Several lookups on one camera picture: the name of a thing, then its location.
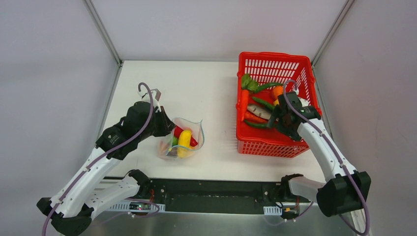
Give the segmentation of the yellow corn cob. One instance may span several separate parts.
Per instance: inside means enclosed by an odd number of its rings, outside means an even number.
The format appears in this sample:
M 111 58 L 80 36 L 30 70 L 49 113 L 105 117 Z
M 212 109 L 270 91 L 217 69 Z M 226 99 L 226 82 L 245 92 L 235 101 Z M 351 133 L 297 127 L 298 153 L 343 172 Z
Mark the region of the yellow corn cob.
M 192 132 L 184 130 L 179 136 L 177 155 L 179 158 L 187 158 L 190 155 Z

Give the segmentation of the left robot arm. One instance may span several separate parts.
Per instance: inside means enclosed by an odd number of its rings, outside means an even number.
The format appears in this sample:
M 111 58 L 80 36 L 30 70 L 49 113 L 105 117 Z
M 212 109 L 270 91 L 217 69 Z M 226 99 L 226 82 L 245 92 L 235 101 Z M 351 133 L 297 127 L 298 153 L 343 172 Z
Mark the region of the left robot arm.
M 150 192 L 150 178 L 138 169 L 129 171 L 112 186 L 94 193 L 94 189 L 125 157 L 148 137 L 164 137 L 174 130 L 174 123 L 157 101 L 138 101 L 126 116 L 105 129 L 90 156 L 70 182 L 56 195 L 41 198 L 36 206 L 46 216 L 42 235 L 48 224 L 65 236 L 78 236 L 92 221 L 114 204 L 136 196 L 144 199 Z

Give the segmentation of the red chili pepper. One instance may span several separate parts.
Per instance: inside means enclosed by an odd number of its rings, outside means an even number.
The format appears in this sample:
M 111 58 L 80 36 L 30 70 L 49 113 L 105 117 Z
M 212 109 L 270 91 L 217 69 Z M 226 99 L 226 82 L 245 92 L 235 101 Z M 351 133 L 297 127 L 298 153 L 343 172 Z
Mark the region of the red chili pepper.
M 184 147 L 196 147 L 197 140 L 193 137 L 191 130 L 184 130 L 177 126 L 174 129 L 174 137 L 178 140 L 178 145 Z

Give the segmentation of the green lime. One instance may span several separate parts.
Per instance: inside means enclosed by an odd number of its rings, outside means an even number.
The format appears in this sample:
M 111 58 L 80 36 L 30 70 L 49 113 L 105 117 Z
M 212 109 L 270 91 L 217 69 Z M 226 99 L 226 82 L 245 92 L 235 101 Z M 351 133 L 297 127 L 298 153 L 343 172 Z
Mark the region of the green lime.
M 177 137 L 173 137 L 173 138 L 172 138 L 172 146 L 176 146 L 176 145 L 178 145 L 178 142 L 179 142 L 179 140 L 178 140 L 178 138 L 177 138 Z

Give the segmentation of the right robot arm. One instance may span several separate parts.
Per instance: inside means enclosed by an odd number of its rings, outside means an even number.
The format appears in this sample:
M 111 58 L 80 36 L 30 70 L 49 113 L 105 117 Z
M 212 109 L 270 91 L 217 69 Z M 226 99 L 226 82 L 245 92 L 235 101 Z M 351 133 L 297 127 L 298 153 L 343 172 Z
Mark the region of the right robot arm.
M 282 178 L 281 199 L 290 202 L 297 196 L 316 202 L 321 212 L 335 216 L 355 210 L 366 210 L 371 178 L 359 172 L 329 137 L 325 124 L 314 106 L 303 106 L 295 92 L 278 96 L 279 104 L 271 118 L 277 118 L 276 129 L 294 141 L 304 140 L 319 163 L 325 182 L 301 174 Z

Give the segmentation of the clear zip top bag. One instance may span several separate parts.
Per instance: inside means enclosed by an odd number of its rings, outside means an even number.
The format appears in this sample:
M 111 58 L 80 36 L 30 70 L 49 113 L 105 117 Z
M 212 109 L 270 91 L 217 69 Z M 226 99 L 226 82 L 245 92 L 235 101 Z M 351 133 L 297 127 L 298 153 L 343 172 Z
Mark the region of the clear zip top bag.
M 174 118 L 175 128 L 163 137 L 158 146 L 158 156 L 162 159 L 186 159 L 198 152 L 205 143 L 202 121 L 191 122 L 184 118 Z

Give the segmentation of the peach fruit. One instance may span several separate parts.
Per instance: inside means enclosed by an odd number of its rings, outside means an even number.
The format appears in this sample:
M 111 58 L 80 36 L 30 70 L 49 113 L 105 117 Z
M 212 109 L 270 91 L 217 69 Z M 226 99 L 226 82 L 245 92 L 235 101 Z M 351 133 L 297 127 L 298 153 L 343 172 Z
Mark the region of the peach fruit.
M 160 142 L 158 147 L 158 154 L 161 156 L 165 156 L 168 149 L 169 145 L 167 143 Z

